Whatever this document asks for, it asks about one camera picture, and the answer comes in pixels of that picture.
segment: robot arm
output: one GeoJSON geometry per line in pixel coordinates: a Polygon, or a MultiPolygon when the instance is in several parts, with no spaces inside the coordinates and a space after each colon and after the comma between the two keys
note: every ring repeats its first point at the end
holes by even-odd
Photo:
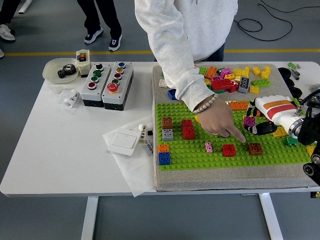
{"type": "Polygon", "coordinates": [[[320,89],[307,96],[298,108],[291,103],[289,97],[281,95],[258,97],[251,101],[246,115],[257,115],[258,110],[268,121],[256,126],[245,126],[245,129],[255,135],[265,135],[277,130],[277,126],[283,126],[286,133],[297,138],[303,145],[317,142],[311,155],[311,163],[303,166],[303,171],[316,184],[320,186],[320,113],[313,116],[312,108],[320,108],[320,89]],[[302,115],[302,108],[307,102],[306,115],[302,115]]]}

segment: yellow floor line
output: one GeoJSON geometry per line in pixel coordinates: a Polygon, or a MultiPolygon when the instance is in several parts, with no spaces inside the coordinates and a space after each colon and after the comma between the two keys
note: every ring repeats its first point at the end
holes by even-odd
{"type": "MultiPolygon", "coordinates": [[[[301,48],[301,49],[225,49],[225,53],[319,53],[320,48],[301,48]]],[[[74,56],[75,51],[61,52],[8,52],[7,57],[23,57],[23,56],[74,56]]],[[[91,51],[91,55],[139,55],[152,54],[151,50],[140,51],[91,51]]]]}

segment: white bowl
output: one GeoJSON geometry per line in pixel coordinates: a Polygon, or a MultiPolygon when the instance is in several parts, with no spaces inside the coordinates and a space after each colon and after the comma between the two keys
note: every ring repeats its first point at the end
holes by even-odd
{"type": "Polygon", "coordinates": [[[43,69],[42,76],[45,80],[53,84],[65,84],[72,82],[78,77],[79,68],[76,66],[77,60],[75,58],[56,58],[49,61],[43,69]],[[64,78],[60,78],[58,76],[58,71],[62,70],[64,65],[73,64],[76,68],[75,74],[71,76],[66,76],[64,78]]]}

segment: gray floor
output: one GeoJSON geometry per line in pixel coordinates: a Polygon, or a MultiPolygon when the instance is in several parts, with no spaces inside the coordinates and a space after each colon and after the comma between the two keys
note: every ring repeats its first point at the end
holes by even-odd
{"type": "MultiPolygon", "coordinates": [[[[153,61],[152,54],[123,51],[150,50],[147,35],[134,16],[132,0],[115,1],[123,29],[121,48],[114,54],[91,55],[93,62],[153,61]]],[[[257,19],[263,31],[255,36],[278,38],[290,28],[270,17],[258,0],[240,0],[235,17],[257,19]]],[[[268,0],[284,11],[320,6],[319,0],[268,0]]],[[[294,13],[271,11],[291,21],[292,32],[283,39],[262,42],[242,33],[234,24],[226,50],[239,49],[319,49],[320,8],[294,13]]],[[[16,14],[10,28],[14,43],[0,40],[0,48],[10,53],[72,52],[80,49],[107,51],[110,36],[104,34],[94,44],[85,45],[85,16],[75,0],[33,0],[25,14],[16,14]]],[[[247,22],[247,26],[257,26],[247,22]]],[[[3,178],[24,125],[41,89],[42,70],[54,58],[70,57],[5,56],[0,60],[0,179],[3,178]]],[[[226,53],[225,61],[313,61],[320,64],[319,52],[226,53]]],[[[309,193],[274,193],[274,208],[285,240],[319,239],[320,200],[309,193]]],[[[8,198],[0,194],[0,240],[79,240],[87,199],[85,197],[8,198]]],[[[101,197],[94,239],[233,239],[268,240],[267,224],[258,196],[180,195],[101,197]]]]}

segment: gray felt board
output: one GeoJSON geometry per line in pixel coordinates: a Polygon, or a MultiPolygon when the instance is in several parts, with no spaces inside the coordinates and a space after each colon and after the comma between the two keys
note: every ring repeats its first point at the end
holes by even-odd
{"type": "MultiPolygon", "coordinates": [[[[223,65],[219,62],[206,62],[197,64],[198,67],[214,66],[216,68],[245,69],[250,67],[250,81],[260,79],[254,76],[252,69],[259,67],[264,70],[270,66],[271,81],[270,87],[261,87],[259,94],[225,92],[220,94],[219,98],[225,101],[247,101],[257,97],[283,95],[292,97],[284,80],[282,79],[276,66],[272,64],[229,64],[223,65]]],[[[159,65],[153,68],[152,77],[153,93],[153,143],[158,146],[156,130],[155,104],[174,103],[168,97],[168,89],[159,87],[162,77],[162,69],[159,65]]],[[[195,191],[195,190],[245,190],[245,189],[284,189],[284,188],[302,188],[316,187],[317,185],[303,171],[303,163],[269,165],[269,166],[246,166],[246,167],[226,167],[226,168],[208,168],[208,169],[189,169],[189,170],[169,170],[159,169],[158,148],[154,148],[154,177],[156,189],[158,191],[195,191]]]]}

